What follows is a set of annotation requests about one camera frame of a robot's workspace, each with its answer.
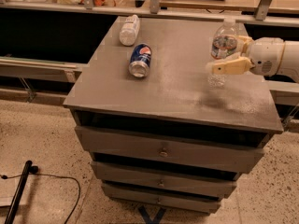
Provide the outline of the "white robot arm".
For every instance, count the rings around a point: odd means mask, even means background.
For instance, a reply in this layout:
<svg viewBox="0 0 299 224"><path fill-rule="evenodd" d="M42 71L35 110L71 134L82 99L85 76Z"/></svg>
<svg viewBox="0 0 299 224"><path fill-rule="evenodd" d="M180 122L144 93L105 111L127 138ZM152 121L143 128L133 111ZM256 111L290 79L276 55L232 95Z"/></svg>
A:
<svg viewBox="0 0 299 224"><path fill-rule="evenodd" d="M232 55L206 65L213 75L241 75L250 71L254 75L285 76L299 82L299 42L284 41L276 37L253 40L239 35Z"/></svg>

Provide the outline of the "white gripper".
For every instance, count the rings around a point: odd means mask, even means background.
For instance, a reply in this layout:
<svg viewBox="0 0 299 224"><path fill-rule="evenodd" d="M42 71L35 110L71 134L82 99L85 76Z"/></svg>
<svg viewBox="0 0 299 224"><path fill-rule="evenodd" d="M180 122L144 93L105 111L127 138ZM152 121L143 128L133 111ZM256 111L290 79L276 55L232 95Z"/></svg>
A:
<svg viewBox="0 0 299 224"><path fill-rule="evenodd" d="M285 47L281 38L263 37L254 41L247 35L238 35L236 38L237 47L235 51L245 53L248 49L248 58L238 57L232 60L222 59L208 63L206 65L208 73L213 75L242 75L250 70L255 75L271 77L278 71Z"/></svg>

